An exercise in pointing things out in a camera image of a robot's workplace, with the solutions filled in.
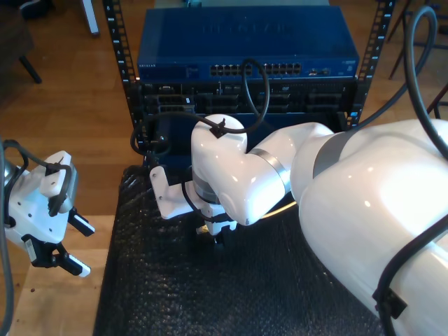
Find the label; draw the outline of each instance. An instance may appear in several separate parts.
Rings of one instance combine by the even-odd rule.
[[[33,242],[30,239],[25,242],[25,247],[27,248],[28,256],[31,262],[35,261],[35,259],[37,259],[36,252],[34,252]]]

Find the chair leg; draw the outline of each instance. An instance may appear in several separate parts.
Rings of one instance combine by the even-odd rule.
[[[31,63],[28,62],[28,59],[25,56],[19,57],[20,63],[25,67],[25,69],[28,71],[28,73],[31,75],[31,77],[34,79],[34,81],[37,84],[42,83],[41,77],[37,74],[36,70],[34,70]]]
[[[434,106],[434,116],[436,119],[441,119],[438,105]]]
[[[395,61],[395,64],[393,65],[391,74],[389,75],[389,79],[392,79],[395,71],[397,71],[397,68],[400,65],[401,59],[403,58],[404,54],[405,54],[405,49],[401,48],[400,54],[399,54],[397,60]]]
[[[395,24],[393,25],[391,33],[389,34],[389,37],[387,38],[387,41],[386,41],[387,43],[392,39],[392,35],[395,34],[395,30],[397,30],[398,25],[400,24],[400,21],[405,20],[405,13],[407,11],[407,8],[410,6],[410,4],[411,4],[411,0],[407,0],[405,7],[403,8],[400,15],[398,16],[397,22],[395,22]]]
[[[84,13],[85,17],[87,18],[87,24],[89,25],[90,33],[93,36],[98,36],[99,29],[97,19],[95,17],[95,12],[93,11],[92,0],[81,0],[81,3],[84,8]]]
[[[445,87],[442,89],[442,91],[439,92],[436,98],[429,104],[428,108],[426,109],[426,112],[431,113],[433,109],[439,104],[440,100],[445,96],[445,94],[448,92],[448,83],[445,85]]]

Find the cable clip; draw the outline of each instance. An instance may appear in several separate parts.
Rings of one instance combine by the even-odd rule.
[[[372,298],[377,301],[377,305],[375,306],[377,311],[379,311],[378,305],[382,305],[395,320],[398,319],[407,307],[406,302],[390,288],[387,290],[385,301],[381,301],[378,290],[373,293]]]
[[[221,138],[225,132],[224,132],[224,127],[225,127],[225,118],[223,118],[223,121],[221,121],[219,124],[217,124],[217,127],[212,127],[210,129],[210,132],[217,138]]]

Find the ethernet port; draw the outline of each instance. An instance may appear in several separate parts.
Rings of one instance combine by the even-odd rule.
[[[287,66],[286,66],[286,73],[288,75],[291,75],[293,73],[293,65],[292,64],[287,64]]]
[[[246,65],[246,75],[250,76],[252,75],[252,66],[251,65]]]
[[[224,66],[224,76],[230,76],[230,65]]]
[[[300,74],[301,70],[302,70],[302,65],[300,63],[295,63],[293,73]]]
[[[266,74],[272,74],[272,64],[265,64]]]

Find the black rubber mat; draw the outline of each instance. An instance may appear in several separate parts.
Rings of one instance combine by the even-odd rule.
[[[291,210],[199,241],[195,215],[159,217],[148,170],[130,167],[94,336],[382,335],[377,318],[308,247]]]

